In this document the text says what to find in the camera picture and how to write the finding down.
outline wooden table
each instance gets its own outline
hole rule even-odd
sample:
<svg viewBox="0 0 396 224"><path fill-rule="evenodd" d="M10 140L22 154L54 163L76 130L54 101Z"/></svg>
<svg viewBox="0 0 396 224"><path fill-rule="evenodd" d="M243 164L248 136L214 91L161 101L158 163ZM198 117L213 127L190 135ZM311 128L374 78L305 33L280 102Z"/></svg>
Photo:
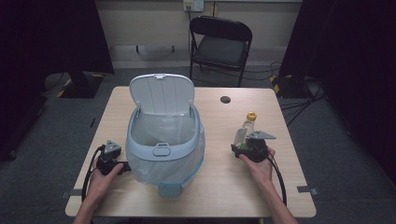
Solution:
<svg viewBox="0 0 396 224"><path fill-rule="evenodd" d="M221 96L229 96L224 104ZM230 144L248 111L258 117L255 129L276 136L267 145L276 150L276 162L284 178L288 208L296 217L313 217L316 208L306 186L290 134L273 90L244 88L195 88L194 104L205 128L205 159L201 169L178 198L161 198L156 187L137 182L132 173L116 177L98 217L269 217L265 200L248 168L234 157ZM105 113L92 140L75 189L82 189L93 152L107 139L122 146L119 161L127 161L125 140L128 122L135 108L128 87L112 92ZM274 172L274 183L281 193ZM79 196L71 196L65 212L73 217L81 205Z"/></svg>

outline trash can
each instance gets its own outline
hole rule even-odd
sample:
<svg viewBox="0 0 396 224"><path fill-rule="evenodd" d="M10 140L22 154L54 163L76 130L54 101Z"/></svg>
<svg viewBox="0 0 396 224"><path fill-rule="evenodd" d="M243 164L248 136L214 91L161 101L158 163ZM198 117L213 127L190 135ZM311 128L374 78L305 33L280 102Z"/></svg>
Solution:
<svg viewBox="0 0 396 224"><path fill-rule="evenodd" d="M134 177L157 186L162 197L177 197L193 180L205 154L193 83L180 75L143 75L131 81L130 92L136 109L125 145Z"/></svg>

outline black folding chair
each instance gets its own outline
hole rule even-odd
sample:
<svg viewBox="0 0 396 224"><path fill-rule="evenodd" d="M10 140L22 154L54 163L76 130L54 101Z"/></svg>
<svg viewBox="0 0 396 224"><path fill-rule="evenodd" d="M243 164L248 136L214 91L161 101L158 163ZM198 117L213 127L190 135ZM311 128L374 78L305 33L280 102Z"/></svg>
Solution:
<svg viewBox="0 0 396 224"><path fill-rule="evenodd" d="M191 62L231 71L240 71L238 87L241 86L250 44L253 37L250 29L240 21L200 16L191 20Z"/></svg>

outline electrical outlet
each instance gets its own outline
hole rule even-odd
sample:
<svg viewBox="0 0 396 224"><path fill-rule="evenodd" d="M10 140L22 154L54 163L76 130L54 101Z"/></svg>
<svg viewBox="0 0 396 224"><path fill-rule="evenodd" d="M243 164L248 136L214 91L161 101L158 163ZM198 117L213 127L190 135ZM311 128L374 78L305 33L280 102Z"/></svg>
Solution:
<svg viewBox="0 0 396 224"><path fill-rule="evenodd" d="M190 7L190 11L192 11L193 4L193 0L183 0L183 10L188 11L188 7Z"/></svg>
<svg viewBox="0 0 396 224"><path fill-rule="evenodd" d="M193 11L204 11L204 0L194 0Z"/></svg>
<svg viewBox="0 0 396 224"><path fill-rule="evenodd" d="M204 11L204 0L183 0L183 10L188 11Z"/></svg>

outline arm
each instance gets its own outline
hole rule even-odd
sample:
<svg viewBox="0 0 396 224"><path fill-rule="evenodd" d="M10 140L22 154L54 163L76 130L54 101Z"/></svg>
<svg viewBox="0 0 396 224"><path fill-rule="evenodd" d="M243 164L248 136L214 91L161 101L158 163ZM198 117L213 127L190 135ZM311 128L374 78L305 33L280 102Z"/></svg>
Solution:
<svg viewBox="0 0 396 224"><path fill-rule="evenodd" d="M93 212L105 198L111 182L122 169L123 164L117 164L108 175L102 175L98 169L95 169L95 166L96 162L93 163L94 170L91 174L87 197L79 208L73 224L91 223Z"/></svg>
<svg viewBox="0 0 396 224"><path fill-rule="evenodd" d="M273 156L275 156L275 151L270 147L268 147L268 150L270 152L269 160L272 160ZM265 201L268 203L274 223L298 223L276 192L274 183L272 182L273 167L271 162L264 160L256 163L245 155L239 155L239 158L247 165L253 179L259 186Z"/></svg>

